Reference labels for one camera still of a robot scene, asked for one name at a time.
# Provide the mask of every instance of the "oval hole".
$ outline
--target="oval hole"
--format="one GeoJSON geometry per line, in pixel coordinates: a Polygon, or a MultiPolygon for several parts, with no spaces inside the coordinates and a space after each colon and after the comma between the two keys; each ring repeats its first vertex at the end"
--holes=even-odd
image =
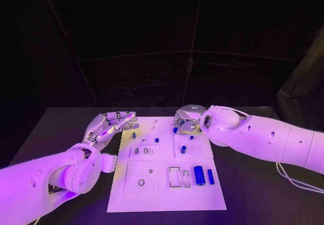
{"type": "Polygon", "coordinates": [[[139,180],[139,185],[143,186],[145,185],[145,180],[139,180]]]}
{"type": "Polygon", "coordinates": [[[32,187],[37,187],[37,180],[34,179],[34,177],[31,178],[31,185],[32,187]]]}

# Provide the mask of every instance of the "black tabletop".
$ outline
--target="black tabletop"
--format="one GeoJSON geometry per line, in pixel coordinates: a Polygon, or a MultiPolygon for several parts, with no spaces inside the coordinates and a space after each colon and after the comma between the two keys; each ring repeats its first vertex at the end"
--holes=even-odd
{"type": "MultiPolygon", "coordinates": [[[[52,155],[80,143],[94,117],[104,112],[136,111],[137,116],[175,116],[179,108],[49,108],[13,158],[12,165],[52,155]]],[[[278,119],[267,106],[240,107],[251,115],[278,119]]],[[[119,154],[121,133],[103,152],[119,154]]],[[[212,144],[227,211],[107,213],[114,173],[101,173],[93,190],[60,206],[38,224],[324,224],[324,195],[297,188],[277,172],[276,163],[212,144]]],[[[324,178],[284,165],[293,178],[324,188],[324,178]]]]}

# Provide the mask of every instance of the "black backdrop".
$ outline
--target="black backdrop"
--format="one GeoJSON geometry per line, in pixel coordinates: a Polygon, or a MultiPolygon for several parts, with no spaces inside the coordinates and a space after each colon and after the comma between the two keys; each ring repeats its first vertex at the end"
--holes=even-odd
{"type": "Polygon", "coordinates": [[[323,21],[306,2],[8,2],[0,166],[51,106],[276,108],[323,21]]]}

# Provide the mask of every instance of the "white board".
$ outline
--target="white board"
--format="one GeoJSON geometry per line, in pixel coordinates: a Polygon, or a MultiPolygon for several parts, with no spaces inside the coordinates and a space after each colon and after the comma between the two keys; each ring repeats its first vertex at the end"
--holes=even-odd
{"type": "Polygon", "coordinates": [[[107,212],[227,210],[209,139],[199,131],[175,134],[173,117],[139,117],[139,123],[140,128],[121,136],[107,212]],[[198,165],[205,171],[204,186],[195,180],[198,165]]]}

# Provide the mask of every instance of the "white robotic arm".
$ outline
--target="white robotic arm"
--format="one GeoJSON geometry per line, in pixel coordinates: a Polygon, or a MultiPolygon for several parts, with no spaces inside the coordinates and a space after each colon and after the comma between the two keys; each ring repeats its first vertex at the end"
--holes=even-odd
{"type": "Polygon", "coordinates": [[[173,125],[179,132],[196,125],[218,146],[273,162],[299,165],[324,174],[324,133],[260,116],[240,116],[238,110],[188,105],[178,110],[173,125]]]}
{"type": "Polygon", "coordinates": [[[31,223],[91,190],[100,172],[116,170],[117,156],[100,152],[117,132],[140,127],[132,123],[136,121],[136,112],[100,114],[88,125],[83,143],[0,170],[2,225],[31,223]]]}

